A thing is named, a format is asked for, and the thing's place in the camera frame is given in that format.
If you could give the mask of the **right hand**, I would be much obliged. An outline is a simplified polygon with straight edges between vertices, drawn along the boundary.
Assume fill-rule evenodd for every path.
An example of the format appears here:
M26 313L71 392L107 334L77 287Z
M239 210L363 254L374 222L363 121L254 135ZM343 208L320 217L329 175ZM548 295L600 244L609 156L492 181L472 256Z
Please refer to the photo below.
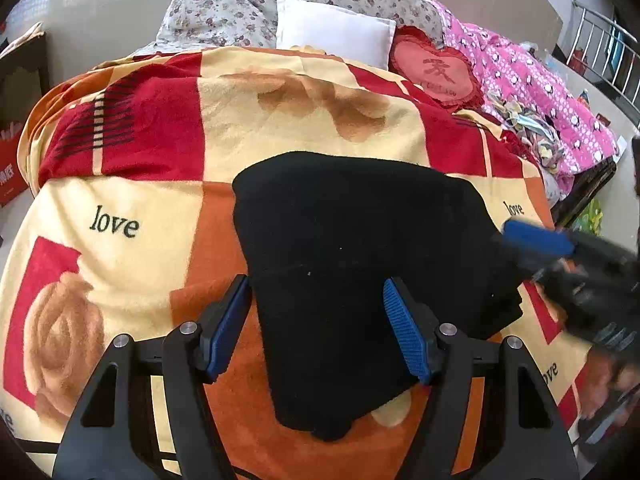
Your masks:
M627 393L638 385L638 367L622 365L612 354L592 347L587 353L578 387L582 417L592 419L603 408L611 389Z

